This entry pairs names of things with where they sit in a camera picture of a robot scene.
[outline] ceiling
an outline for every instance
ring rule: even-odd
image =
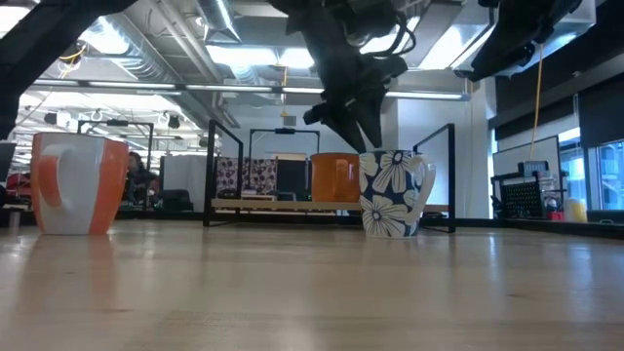
[[[488,32],[491,28],[490,11],[480,7],[477,1],[393,2],[411,19],[409,23],[417,39],[415,50],[405,55],[410,72],[394,82],[394,87],[441,94],[465,93],[464,82],[449,69],[443,68],[461,63],[457,61],[462,54],[465,56],[471,45]],[[594,5],[594,0],[585,0],[585,4],[588,3]],[[286,35],[287,18],[265,1],[230,0],[230,5],[234,13],[234,28],[244,48],[265,50],[279,59],[283,59],[287,49],[305,48],[299,33]],[[3,19],[9,11],[23,13],[23,9],[8,10],[6,7],[0,7],[0,11]],[[42,78],[120,82],[133,82],[138,78],[141,82],[154,83],[206,84],[218,81],[241,84],[241,78],[234,74],[232,65],[219,62],[215,50],[207,49],[205,27],[198,20],[199,17],[196,0],[138,0],[123,14],[101,19],[103,22],[97,22],[90,28],[92,32],[88,30],[83,35],[82,38],[90,45],[77,64],[70,67],[66,63],[55,62]],[[587,18],[576,18],[574,21],[583,22],[587,26],[590,21]],[[8,30],[14,24],[2,21],[0,36],[3,30]],[[100,24],[100,32],[94,30],[97,24]],[[562,35],[571,30],[580,35],[582,28],[582,25],[568,25]],[[121,34],[110,36],[107,30]],[[208,44],[222,47],[222,39],[222,36],[215,35],[208,40]],[[120,53],[111,47],[115,43],[126,45],[129,50],[122,50],[123,54],[117,55]],[[377,44],[383,48],[383,45],[387,45],[384,43],[381,41]],[[239,55],[237,59],[250,57],[250,54]],[[465,60],[464,64],[469,64],[469,56]],[[252,65],[251,69],[255,81],[262,85],[282,85],[286,81],[291,87],[321,88],[316,74],[307,67],[285,69],[274,65]],[[27,143],[28,136],[33,132],[73,132],[79,119],[93,119],[96,115],[104,120],[109,118],[154,123],[157,135],[182,137],[182,140],[167,141],[168,145],[175,143],[174,148],[195,150],[199,147],[198,135],[203,133],[211,118],[231,128],[279,126],[282,111],[302,116],[310,106],[320,101],[318,96],[313,95],[283,97],[228,93],[219,96],[209,92],[194,92],[182,96],[159,96],[154,92],[139,90],[103,93],[97,90],[29,91],[20,103],[20,118],[27,118],[17,128],[17,132],[24,135],[20,138]],[[72,122],[65,126],[48,125],[43,118],[49,112],[62,115],[62,118]],[[166,120],[170,115],[181,116],[178,130],[167,127]],[[112,136],[123,133],[107,126],[101,126],[98,130]],[[146,145],[146,139],[137,139],[134,143],[137,149],[141,149]]]

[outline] white flower pattern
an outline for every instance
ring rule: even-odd
[[[379,195],[372,196],[372,202],[362,196],[360,203],[364,210],[362,222],[371,236],[404,237],[406,231],[404,220],[408,212],[405,205],[394,205],[392,200]]]
[[[406,173],[415,171],[415,163],[412,158],[403,151],[389,151],[381,156],[379,167],[381,172],[372,183],[372,189],[384,193],[392,181],[392,190],[395,193],[403,193],[407,189]]]
[[[365,192],[369,187],[367,176],[375,176],[379,171],[379,165],[374,159],[374,154],[360,155],[360,191]]]

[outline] table surface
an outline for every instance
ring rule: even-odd
[[[128,220],[0,248],[0,350],[624,349],[619,241]]]

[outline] mug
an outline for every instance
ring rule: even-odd
[[[104,137],[39,133],[32,141],[32,206],[46,234],[105,234],[121,203],[128,145]]]
[[[312,159],[312,201],[360,200],[359,157],[348,153],[316,154]]]
[[[436,167],[412,151],[360,155],[360,205],[367,236],[414,237],[435,179]]]

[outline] ductwork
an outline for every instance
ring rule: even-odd
[[[92,36],[92,38],[102,37],[104,31],[110,30],[116,32],[118,38],[122,40],[121,43],[128,44],[128,50],[123,53],[123,56],[132,57],[114,60],[113,62],[119,67],[141,82],[175,83],[181,81],[176,72],[160,57],[160,54],[145,40],[142,33],[123,14],[100,18],[89,27],[85,35],[87,37]],[[179,105],[200,128],[208,127],[206,115],[221,120],[217,113],[189,92],[183,92],[180,96],[164,98]]]
[[[234,29],[232,8],[227,0],[197,0],[197,8],[206,24],[204,40],[208,42],[215,33],[221,33],[237,43],[241,38]]]

